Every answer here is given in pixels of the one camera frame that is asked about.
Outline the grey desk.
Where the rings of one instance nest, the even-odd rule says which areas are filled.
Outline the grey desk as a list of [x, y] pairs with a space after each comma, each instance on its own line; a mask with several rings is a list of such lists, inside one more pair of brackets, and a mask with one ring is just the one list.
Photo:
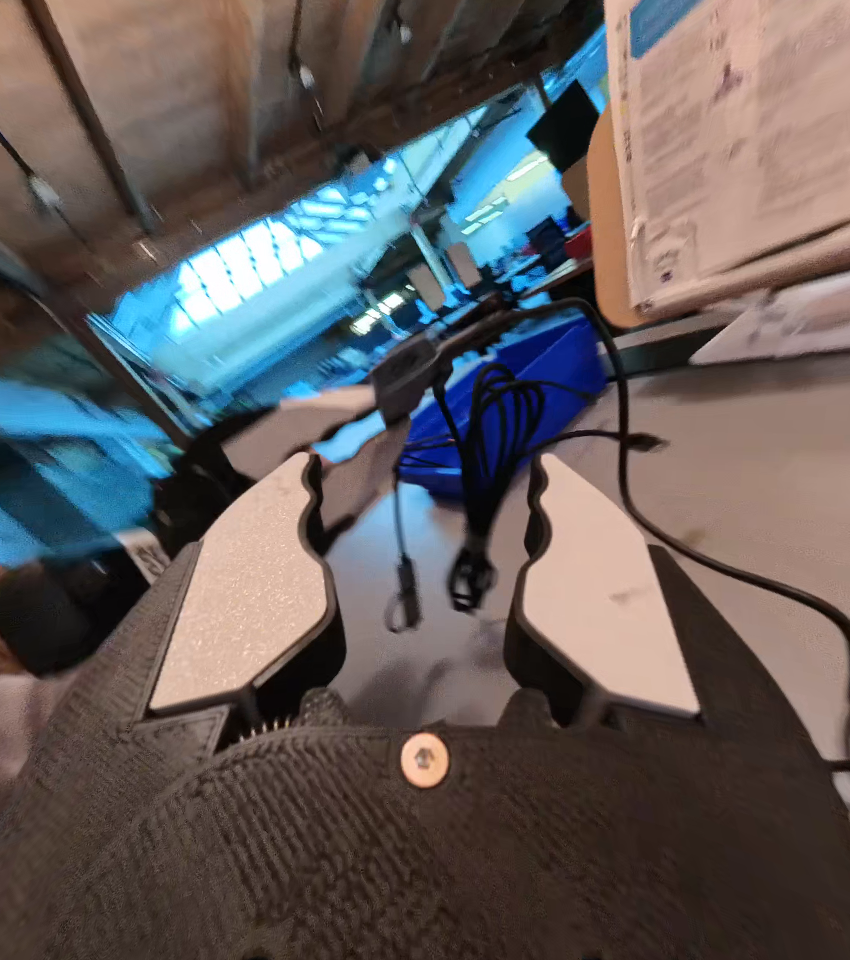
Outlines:
[[[850, 618], [850, 355], [687, 368], [631, 381], [634, 429], [667, 442], [630, 458], [646, 517], [731, 566], [798, 587]], [[401, 487], [423, 623], [391, 634], [396, 583], [391, 494], [329, 555], [347, 634], [333, 684], [360, 720], [419, 727], [491, 724], [514, 690], [501, 654], [514, 581], [526, 557], [527, 478], [503, 503], [491, 542], [496, 588], [477, 618], [452, 611], [445, 578], [459, 511]], [[843, 754], [848, 659], [821, 616], [677, 558], [791, 700], [818, 750]], [[837, 778], [850, 810], [850, 776]]]

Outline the grey USB hub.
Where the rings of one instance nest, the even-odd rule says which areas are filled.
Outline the grey USB hub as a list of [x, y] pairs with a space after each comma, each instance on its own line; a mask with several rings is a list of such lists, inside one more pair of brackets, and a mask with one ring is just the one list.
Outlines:
[[412, 337], [383, 356], [370, 373], [377, 411], [386, 427], [407, 419], [431, 387], [439, 349], [428, 338]]

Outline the blue plastic bin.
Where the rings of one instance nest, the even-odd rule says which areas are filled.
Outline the blue plastic bin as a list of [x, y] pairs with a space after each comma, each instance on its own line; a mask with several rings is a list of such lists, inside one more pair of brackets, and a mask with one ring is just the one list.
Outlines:
[[[472, 395], [481, 373], [502, 366], [516, 380], [539, 382], [534, 447], [559, 434], [603, 393], [608, 383], [595, 331], [585, 318], [573, 318], [497, 347], [491, 359], [479, 360], [446, 386], [445, 401], [461, 438], [468, 432]], [[411, 419], [407, 443], [398, 466], [403, 483], [424, 489], [439, 500], [461, 501], [461, 462], [446, 418], [432, 401]]]

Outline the printed paper sheets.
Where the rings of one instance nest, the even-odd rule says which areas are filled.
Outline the printed paper sheets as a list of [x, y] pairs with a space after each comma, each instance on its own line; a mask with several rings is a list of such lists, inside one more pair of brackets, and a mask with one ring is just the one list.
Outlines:
[[850, 268], [850, 1], [604, 2], [631, 304]]

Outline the hanging beige panel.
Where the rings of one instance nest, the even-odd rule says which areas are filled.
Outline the hanging beige panel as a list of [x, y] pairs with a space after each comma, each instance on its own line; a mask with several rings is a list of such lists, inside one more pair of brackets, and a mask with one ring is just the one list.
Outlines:
[[450, 244], [445, 253], [452, 265], [457, 282], [466, 290], [474, 290], [482, 282], [482, 274], [470, 248], [465, 242]]
[[444, 307], [445, 290], [427, 263], [419, 263], [411, 267], [407, 271], [407, 282], [432, 312], [437, 313]]

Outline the white stand base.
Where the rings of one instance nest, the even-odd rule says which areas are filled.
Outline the white stand base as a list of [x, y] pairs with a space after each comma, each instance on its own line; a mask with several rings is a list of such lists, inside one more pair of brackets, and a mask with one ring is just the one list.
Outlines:
[[749, 305], [689, 360], [698, 367], [850, 352], [850, 271]]

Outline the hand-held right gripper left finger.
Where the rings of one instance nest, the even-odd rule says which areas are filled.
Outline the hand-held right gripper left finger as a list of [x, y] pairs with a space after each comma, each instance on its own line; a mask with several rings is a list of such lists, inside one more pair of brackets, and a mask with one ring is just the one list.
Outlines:
[[324, 534], [322, 463], [298, 452], [203, 535], [147, 703], [293, 714], [340, 672], [346, 639]]

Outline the brown document board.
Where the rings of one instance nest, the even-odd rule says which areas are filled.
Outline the brown document board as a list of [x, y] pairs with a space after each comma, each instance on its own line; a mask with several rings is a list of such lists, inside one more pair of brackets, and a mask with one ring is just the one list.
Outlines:
[[634, 330], [652, 322], [679, 318], [736, 296], [786, 289], [850, 271], [848, 223], [779, 253], [634, 304], [629, 287], [628, 242], [610, 107], [599, 116], [586, 161], [598, 306], [602, 315], [617, 328]]

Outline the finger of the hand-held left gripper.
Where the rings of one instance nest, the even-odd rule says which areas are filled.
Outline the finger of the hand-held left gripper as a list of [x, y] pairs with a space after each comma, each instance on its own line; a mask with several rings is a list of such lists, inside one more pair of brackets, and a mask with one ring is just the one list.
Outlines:
[[228, 438], [229, 465], [253, 482], [263, 480], [297, 452], [309, 451], [375, 410], [372, 386], [346, 386], [304, 398], [285, 398]]
[[322, 467], [321, 520], [327, 535], [351, 525], [393, 477], [411, 422], [351, 422], [318, 443]]

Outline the black monitor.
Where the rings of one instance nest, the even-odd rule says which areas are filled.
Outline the black monitor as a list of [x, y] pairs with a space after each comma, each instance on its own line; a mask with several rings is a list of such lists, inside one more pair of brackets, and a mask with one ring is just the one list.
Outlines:
[[574, 79], [529, 128], [527, 140], [562, 175], [586, 156], [599, 116], [586, 89]]

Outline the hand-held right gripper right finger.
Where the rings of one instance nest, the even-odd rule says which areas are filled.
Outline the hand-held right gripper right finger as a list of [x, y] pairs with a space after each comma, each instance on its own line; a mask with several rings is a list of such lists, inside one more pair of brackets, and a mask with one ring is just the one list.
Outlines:
[[556, 455], [529, 472], [527, 560], [505, 627], [505, 665], [558, 724], [630, 707], [695, 719], [701, 707], [644, 536]]

